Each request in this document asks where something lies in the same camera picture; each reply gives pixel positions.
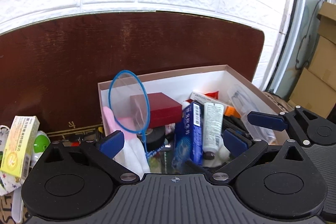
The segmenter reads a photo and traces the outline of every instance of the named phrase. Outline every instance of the metal screw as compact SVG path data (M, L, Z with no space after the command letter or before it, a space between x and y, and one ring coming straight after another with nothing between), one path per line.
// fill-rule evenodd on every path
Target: metal screw
M214 180L224 181L224 180L227 180L229 178L229 175L227 173L218 172L218 173L214 173L212 175L212 178Z
M132 181L132 180L135 180L136 178L137 178L137 175L133 173L124 173L120 176L120 179L123 181Z

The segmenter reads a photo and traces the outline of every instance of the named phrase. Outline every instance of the yellow medicine box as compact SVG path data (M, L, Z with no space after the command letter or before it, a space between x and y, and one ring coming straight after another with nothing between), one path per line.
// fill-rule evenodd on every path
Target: yellow medicine box
M1 170L25 179L40 122L36 116L15 116L1 161Z

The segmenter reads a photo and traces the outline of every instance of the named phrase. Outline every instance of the plastic container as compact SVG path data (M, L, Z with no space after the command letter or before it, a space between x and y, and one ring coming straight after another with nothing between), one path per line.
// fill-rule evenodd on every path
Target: plastic container
M249 121L247 120L247 115L251 111L260 112L260 110L257 107L257 105L253 102L253 100L250 98L250 96L244 91L244 89L236 84L233 85L230 89L228 89L227 93L230 97L232 105L240 114L241 121L245 125L248 132L251 134L252 138L262 139L264 141L267 141L269 144L273 143L276 139L273 130L254 126L250 124Z

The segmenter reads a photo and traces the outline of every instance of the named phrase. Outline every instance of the barcode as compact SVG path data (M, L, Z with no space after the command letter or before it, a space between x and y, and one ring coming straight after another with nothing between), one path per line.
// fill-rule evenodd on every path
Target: barcode
M201 126L200 107L196 104L194 104L194 125Z
M28 176L29 164L30 164L30 158L28 155L25 155L25 162L23 164L23 177L24 178Z

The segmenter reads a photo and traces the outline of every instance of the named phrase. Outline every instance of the circular pad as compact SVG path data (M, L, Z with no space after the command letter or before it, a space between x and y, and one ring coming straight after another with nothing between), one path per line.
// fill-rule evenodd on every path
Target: circular pad
M327 194L326 184L313 166L285 160L253 166L236 180L236 193L251 209L276 219L317 215Z
M61 160L38 167L34 167L21 190L24 203L34 216L53 220L81 218L100 209L112 195L111 178L93 166Z
M329 127L319 127L317 133L322 137L328 137L331 135L331 129Z
M80 176L64 174L54 176L47 181L45 189L55 196L70 196L77 194L84 187L84 180Z
M264 184L268 190L282 195L295 194L303 187L303 181L289 173L271 174L265 178Z

